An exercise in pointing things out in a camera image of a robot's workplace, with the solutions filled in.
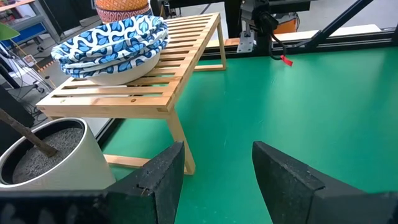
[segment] wooden shelf leg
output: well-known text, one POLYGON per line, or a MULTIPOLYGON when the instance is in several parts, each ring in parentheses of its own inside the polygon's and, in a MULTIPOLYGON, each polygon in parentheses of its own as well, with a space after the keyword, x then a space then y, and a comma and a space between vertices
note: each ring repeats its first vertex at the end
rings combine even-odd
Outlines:
POLYGON ((218 42, 220 45, 221 65, 197 65, 194 70, 195 72, 226 70, 226 56, 225 56, 223 29, 221 28, 221 22, 217 25, 217 34, 218 34, 218 42))
POLYGON ((218 42, 220 43, 220 55, 221 63, 223 64, 223 70, 226 70, 226 57, 224 48, 223 28, 221 27, 221 21, 217 25, 218 42))
POLYGON ((187 169, 187 174, 193 175, 195 173, 195 161, 193 160, 187 139, 185 138, 184 131, 180 124, 180 120, 174 108, 170 112, 170 117, 167 119, 167 124, 170 128, 170 132, 172 133, 174 141, 184 141, 185 168, 187 169))

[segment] patterned bowl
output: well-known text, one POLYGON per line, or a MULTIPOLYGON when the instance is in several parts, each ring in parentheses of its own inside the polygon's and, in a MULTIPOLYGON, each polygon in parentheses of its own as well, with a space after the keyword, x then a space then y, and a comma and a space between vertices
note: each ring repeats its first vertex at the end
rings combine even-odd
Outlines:
POLYGON ((126 83, 148 72, 139 69, 141 72, 136 74, 136 67, 150 62, 146 67, 151 70, 159 60, 155 56, 168 42, 163 18, 140 15, 83 32, 54 47, 51 55, 60 62, 63 72, 75 78, 115 78, 131 70, 132 79, 126 83))
POLYGON ((116 22, 116 21, 120 21, 120 20, 130 18, 133 16, 138 16, 138 15, 152 16, 152 11, 151 11, 148 3, 142 8, 132 9, 132 10, 128 10, 128 11, 115 11, 115 10, 109 10, 109 9, 102 9, 98 6, 96 7, 96 9, 97 9, 99 18, 101 18, 101 20, 104 23, 116 22))
POLYGON ((148 0, 95 0, 95 6, 110 11, 132 11, 146 7, 148 0))

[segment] green tabletop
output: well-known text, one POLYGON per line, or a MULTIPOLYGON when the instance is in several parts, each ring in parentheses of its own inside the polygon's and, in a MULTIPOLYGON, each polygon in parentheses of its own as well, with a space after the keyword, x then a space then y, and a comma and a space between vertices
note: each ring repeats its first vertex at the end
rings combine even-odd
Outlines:
MULTIPOLYGON (((289 59, 291 68, 230 59, 227 71, 192 75, 177 113, 197 170, 184 178, 176 223, 271 223, 255 140, 367 192, 398 190, 398 48, 289 59)), ((151 158, 172 143, 164 120, 129 119, 104 153, 151 158)))

